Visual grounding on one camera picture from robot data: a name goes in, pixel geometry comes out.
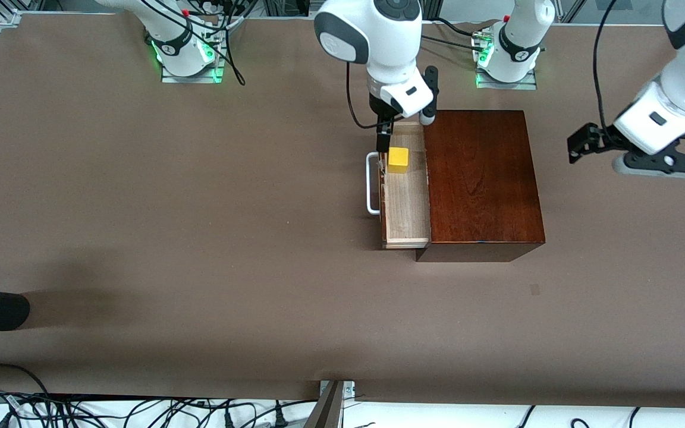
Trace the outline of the yellow cube block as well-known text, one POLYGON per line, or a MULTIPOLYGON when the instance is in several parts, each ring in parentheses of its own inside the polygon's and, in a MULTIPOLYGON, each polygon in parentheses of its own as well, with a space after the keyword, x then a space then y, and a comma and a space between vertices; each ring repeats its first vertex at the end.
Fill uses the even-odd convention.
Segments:
POLYGON ((410 167, 410 149, 391 146, 388 151, 388 173, 405 174, 410 167))

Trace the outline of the white metal drawer handle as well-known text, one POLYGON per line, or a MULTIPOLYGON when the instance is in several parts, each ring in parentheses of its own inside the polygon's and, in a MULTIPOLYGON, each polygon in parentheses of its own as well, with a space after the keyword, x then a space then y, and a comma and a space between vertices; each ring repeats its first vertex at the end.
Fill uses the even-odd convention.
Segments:
POLYGON ((365 209, 371 216, 380 216, 381 207, 373 205, 375 192, 379 196, 380 153, 370 152, 365 157, 365 209))

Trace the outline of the dark brown wooden door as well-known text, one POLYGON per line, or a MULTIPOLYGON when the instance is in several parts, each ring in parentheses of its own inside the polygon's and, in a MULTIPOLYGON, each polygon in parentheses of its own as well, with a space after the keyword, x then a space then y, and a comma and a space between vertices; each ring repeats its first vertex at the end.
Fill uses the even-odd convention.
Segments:
POLYGON ((407 170, 389 171, 389 157, 377 160, 382 246, 388 250, 421 249, 431 238, 426 146, 419 122, 394 125, 389 153, 408 150, 407 170))

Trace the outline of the dark wooden drawer cabinet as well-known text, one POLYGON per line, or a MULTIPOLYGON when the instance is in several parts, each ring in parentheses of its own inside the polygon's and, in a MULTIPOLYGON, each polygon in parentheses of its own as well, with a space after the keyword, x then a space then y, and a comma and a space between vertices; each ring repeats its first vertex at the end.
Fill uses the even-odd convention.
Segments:
POLYGON ((419 262, 510 262, 546 241, 525 114, 440 109, 424 132, 430 239, 419 262))

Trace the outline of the small metal bracket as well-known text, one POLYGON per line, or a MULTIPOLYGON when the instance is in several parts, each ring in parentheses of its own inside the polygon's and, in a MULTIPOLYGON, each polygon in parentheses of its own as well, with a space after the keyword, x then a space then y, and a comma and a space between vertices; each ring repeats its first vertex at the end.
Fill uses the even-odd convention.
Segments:
POLYGON ((342 409, 349 401, 355 401, 356 396, 354 381, 324 380, 320 383, 318 404, 322 407, 342 409))

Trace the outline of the dark grey post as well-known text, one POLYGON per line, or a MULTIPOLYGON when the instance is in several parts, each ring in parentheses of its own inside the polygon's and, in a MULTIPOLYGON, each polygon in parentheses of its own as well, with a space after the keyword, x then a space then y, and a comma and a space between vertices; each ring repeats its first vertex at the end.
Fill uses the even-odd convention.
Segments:
POLYGON ((302 428, 340 428, 346 381, 323 381, 320 398, 302 428))

